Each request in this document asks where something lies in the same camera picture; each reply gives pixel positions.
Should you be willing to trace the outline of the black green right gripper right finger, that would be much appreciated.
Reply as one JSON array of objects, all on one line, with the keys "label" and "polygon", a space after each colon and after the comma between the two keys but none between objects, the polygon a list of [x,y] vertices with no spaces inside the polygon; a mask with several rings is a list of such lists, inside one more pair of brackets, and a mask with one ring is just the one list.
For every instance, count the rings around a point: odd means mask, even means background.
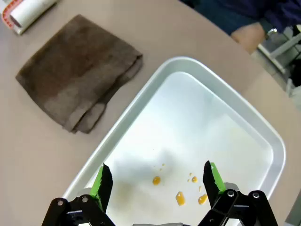
[{"label": "black green right gripper right finger", "polygon": [[243,226],[278,225],[263,191],[241,193],[236,184],[223,182],[213,162],[207,161],[204,165],[203,183],[211,209],[200,226],[224,226],[229,219],[237,219]]}]

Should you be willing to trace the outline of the person's left hand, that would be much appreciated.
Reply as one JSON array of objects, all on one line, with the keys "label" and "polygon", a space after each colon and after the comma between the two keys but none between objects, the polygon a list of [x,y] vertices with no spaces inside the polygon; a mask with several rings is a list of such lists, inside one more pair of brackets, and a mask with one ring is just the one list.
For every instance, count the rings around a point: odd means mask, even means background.
[{"label": "person's left hand", "polygon": [[230,36],[249,54],[252,54],[258,45],[266,39],[266,33],[259,22],[242,26]]}]

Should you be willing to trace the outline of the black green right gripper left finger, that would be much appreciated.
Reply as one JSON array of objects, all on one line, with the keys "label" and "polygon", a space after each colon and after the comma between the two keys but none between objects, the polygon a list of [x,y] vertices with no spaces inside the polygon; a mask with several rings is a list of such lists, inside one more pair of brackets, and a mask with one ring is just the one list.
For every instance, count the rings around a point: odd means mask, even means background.
[{"label": "black green right gripper left finger", "polygon": [[89,194],[67,201],[55,198],[44,217],[43,226],[113,226],[106,210],[111,196],[113,179],[110,168],[103,164]]}]

